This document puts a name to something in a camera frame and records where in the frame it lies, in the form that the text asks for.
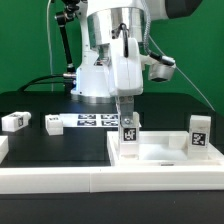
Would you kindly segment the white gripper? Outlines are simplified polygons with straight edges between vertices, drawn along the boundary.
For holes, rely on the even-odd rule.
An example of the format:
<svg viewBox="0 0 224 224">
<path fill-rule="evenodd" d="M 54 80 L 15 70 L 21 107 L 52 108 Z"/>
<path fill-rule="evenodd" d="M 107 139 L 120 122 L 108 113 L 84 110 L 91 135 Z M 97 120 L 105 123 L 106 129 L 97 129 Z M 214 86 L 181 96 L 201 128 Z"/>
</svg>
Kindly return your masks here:
<svg viewBox="0 0 224 224">
<path fill-rule="evenodd" d="M 104 66 L 106 83 L 111 96 L 116 96 L 116 107 L 123 128 L 133 125 L 134 97 L 143 92 L 143 77 L 138 42 L 128 39 L 128 57 L 124 56 L 121 38 L 109 45 L 110 63 Z"/>
</svg>

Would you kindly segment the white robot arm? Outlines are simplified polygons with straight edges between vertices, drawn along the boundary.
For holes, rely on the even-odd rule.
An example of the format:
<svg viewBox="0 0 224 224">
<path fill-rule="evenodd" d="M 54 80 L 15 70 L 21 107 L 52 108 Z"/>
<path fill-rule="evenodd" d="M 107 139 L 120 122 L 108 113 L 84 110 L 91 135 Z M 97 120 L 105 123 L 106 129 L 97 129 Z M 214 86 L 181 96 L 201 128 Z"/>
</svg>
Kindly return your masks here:
<svg viewBox="0 0 224 224">
<path fill-rule="evenodd" d="M 91 102 L 116 102 L 119 125 L 137 125 L 134 97 L 143 92 L 142 71 L 168 81 L 175 59 L 150 50 L 150 26 L 155 20 L 192 15 L 202 0 L 81 0 L 82 63 L 73 92 Z"/>
</svg>

